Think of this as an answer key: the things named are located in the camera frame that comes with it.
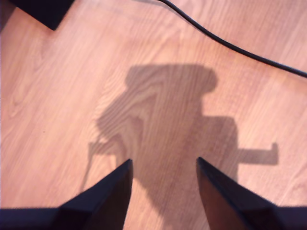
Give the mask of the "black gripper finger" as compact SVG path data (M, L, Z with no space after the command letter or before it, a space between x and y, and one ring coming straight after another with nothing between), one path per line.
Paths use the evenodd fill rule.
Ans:
M121 230L130 203L133 162L122 163L101 181L60 207L60 230Z
M263 197L242 187L203 158L196 160L201 201L212 230L284 230Z

